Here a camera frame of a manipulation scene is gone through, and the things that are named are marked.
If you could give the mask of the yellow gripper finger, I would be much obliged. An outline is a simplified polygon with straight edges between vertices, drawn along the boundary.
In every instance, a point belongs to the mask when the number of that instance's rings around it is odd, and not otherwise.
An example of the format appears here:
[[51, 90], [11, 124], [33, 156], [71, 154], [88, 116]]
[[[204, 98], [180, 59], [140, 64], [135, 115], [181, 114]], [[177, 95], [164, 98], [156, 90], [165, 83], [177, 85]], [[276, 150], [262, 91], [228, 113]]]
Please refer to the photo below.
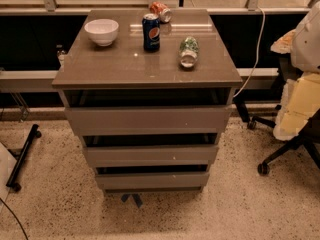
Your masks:
[[287, 54], [291, 52], [292, 40], [295, 30], [290, 30], [271, 45], [271, 51], [279, 54]]

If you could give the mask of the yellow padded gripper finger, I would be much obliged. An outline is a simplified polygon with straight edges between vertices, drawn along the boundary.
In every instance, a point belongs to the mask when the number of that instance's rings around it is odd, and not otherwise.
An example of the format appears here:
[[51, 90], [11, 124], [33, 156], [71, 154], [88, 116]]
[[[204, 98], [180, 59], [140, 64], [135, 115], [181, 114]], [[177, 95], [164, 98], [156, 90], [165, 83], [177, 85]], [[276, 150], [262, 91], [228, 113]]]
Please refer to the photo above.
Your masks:
[[280, 105], [273, 135], [278, 140], [291, 140], [320, 109], [320, 75], [303, 73], [297, 80], [288, 79]]

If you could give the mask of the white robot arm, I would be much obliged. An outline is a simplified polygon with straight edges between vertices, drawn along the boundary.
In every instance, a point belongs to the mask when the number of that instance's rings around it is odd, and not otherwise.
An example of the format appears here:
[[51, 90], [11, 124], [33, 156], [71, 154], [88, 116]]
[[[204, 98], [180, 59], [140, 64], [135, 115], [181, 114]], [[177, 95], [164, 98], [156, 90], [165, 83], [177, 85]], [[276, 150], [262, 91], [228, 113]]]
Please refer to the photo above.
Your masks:
[[275, 120], [274, 136], [286, 141], [296, 137], [320, 109], [320, 2], [294, 30], [275, 41], [271, 50], [289, 53], [292, 66], [303, 72], [297, 80], [286, 81]]

